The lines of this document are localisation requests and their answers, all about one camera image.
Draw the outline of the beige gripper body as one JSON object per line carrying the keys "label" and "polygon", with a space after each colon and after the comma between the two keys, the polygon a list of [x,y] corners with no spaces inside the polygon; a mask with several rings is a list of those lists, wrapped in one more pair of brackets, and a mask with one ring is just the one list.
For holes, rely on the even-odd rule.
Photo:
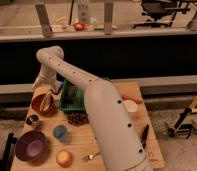
{"label": "beige gripper body", "polygon": [[36,89],[42,85],[49,85],[53,89],[56,88],[56,72],[45,65],[41,66],[32,88]]}

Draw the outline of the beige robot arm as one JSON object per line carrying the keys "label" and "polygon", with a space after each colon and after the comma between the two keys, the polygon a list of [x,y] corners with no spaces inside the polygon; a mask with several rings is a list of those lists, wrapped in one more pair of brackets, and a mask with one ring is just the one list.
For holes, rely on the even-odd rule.
{"label": "beige robot arm", "polygon": [[37,82],[61,75],[84,92],[84,106],[107,171],[154,171],[116,86],[63,60],[59,46],[36,53]]}

